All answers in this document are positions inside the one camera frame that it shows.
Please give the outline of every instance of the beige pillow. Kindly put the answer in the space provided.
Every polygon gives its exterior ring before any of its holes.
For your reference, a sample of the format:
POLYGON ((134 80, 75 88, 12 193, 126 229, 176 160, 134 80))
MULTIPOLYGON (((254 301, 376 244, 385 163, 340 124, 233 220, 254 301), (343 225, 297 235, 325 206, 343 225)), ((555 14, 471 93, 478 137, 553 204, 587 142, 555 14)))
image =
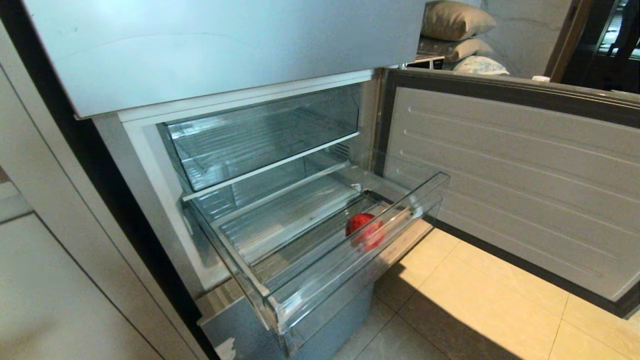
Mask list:
POLYGON ((432 1, 425 7, 421 33, 425 37, 458 41, 494 27, 493 17, 480 8, 456 1, 432 1))
POLYGON ((444 62, 454 63, 473 54, 491 56, 493 49, 478 38, 451 42, 421 37, 418 43, 418 53, 442 55, 444 56, 444 62))

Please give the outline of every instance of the freezer drawer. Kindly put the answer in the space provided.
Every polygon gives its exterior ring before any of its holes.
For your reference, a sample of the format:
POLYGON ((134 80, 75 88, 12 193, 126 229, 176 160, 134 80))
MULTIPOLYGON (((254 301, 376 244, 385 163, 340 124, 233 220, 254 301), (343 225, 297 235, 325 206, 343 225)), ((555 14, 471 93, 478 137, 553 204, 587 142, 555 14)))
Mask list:
MULTIPOLYGON (((223 216, 209 211, 216 207, 206 195, 188 202, 285 353, 295 353, 413 245, 396 239, 418 219, 435 217, 449 179, 438 172, 407 188, 354 163, 325 167, 223 216), (346 236, 359 213, 375 217, 346 236)), ((393 171, 414 166, 393 164, 393 171)))

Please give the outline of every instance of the open freezer door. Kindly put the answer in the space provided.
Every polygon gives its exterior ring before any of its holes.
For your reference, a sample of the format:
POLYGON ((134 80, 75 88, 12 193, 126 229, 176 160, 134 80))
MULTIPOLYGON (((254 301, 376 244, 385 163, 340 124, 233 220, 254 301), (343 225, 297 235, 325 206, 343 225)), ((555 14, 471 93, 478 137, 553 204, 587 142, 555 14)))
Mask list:
POLYGON ((442 229, 618 316, 640 304, 640 97, 437 70, 386 82, 378 149, 450 175, 442 229))

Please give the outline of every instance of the wall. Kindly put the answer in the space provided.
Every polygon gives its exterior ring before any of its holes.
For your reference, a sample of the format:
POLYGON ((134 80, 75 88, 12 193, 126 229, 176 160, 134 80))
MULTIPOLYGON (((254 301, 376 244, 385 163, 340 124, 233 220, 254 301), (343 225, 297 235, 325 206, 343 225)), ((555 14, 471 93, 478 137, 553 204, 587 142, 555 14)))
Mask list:
POLYGON ((478 36, 496 52, 493 58, 512 76, 544 75, 571 0, 482 0, 497 22, 478 36))

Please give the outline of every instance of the refrigerator door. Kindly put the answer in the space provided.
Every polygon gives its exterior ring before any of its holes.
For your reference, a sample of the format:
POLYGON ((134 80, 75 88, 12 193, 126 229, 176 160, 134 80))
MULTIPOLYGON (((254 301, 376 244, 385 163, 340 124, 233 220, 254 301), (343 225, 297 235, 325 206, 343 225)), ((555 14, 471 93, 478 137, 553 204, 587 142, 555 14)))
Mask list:
POLYGON ((80 117, 412 61, 424 1, 24 0, 80 117))
POLYGON ((386 86, 378 148, 450 175, 441 227, 619 316, 640 303, 637 95, 416 69, 386 86))

